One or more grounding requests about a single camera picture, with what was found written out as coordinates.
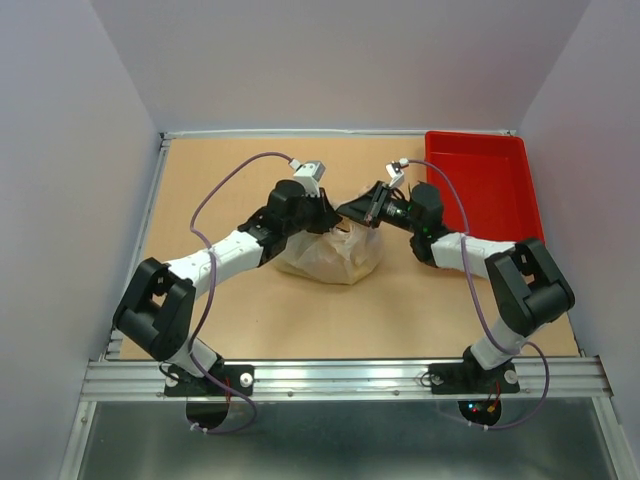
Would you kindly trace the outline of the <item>white plastic bag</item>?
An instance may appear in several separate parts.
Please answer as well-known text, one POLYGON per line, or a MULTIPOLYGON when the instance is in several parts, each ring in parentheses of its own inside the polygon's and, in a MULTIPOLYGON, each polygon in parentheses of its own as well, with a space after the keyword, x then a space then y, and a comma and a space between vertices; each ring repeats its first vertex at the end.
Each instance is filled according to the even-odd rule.
POLYGON ((381 262, 384 244, 377 229, 343 220, 324 234, 290 237, 271 264, 280 272, 332 285, 354 285, 381 262))

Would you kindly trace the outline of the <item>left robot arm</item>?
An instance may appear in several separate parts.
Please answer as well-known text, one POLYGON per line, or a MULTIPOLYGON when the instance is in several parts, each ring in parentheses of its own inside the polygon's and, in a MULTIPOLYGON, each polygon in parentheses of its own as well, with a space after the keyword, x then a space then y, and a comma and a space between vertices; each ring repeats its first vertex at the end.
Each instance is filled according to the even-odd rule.
POLYGON ((280 180, 266 205, 224 239, 165 263, 153 257, 141 262, 115 310, 113 326, 154 360, 187 373, 199 393, 213 393, 223 371, 216 364, 219 355, 190 332, 196 300, 205 295, 210 310, 220 283, 270 262, 290 237, 326 233, 340 221, 323 188, 312 194, 298 181, 280 180))

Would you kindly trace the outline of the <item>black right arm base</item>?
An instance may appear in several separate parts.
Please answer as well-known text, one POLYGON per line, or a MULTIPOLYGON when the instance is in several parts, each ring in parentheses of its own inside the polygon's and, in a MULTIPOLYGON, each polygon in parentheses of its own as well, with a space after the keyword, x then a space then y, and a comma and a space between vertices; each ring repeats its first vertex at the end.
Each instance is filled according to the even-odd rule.
POLYGON ((471 362, 431 364, 427 379, 435 395, 482 395, 520 392, 518 376, 512 362, 484 370, 471 362))

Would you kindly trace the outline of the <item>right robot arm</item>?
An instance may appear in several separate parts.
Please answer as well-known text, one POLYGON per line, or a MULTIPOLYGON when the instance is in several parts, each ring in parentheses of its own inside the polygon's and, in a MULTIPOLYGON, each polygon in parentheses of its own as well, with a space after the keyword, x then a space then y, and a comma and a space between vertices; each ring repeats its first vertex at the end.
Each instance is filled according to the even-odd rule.
POLYGON ((338 212, 363 226, 388 223, 408 231, 418 261, 489 281, 498 318, 483 328, 484 336, 464 351, 461 361, 431 369, 430 381, 439 394, 484 393, 503 383, 504 369, 525 342, 575 304, 572 288, 543 241, 489 241, 449 229, 440 192, 431 184, 420 182, 403 198, 379 182, 338 212))

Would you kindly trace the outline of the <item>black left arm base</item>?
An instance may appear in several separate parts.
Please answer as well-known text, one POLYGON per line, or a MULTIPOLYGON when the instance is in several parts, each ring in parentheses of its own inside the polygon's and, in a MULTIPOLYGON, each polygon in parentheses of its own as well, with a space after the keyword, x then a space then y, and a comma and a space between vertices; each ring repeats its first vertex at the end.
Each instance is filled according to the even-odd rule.
MULTIPOLYGON (((167 363, 158 367, 164 376, 164 395, 170 398, 223 397, 229 392, 206 377, 194 377, 181 368, 167 363)), ((250 364, 216 364, 209 371, 219 382, 246 396, 253 394, 255 367, 250 364)))

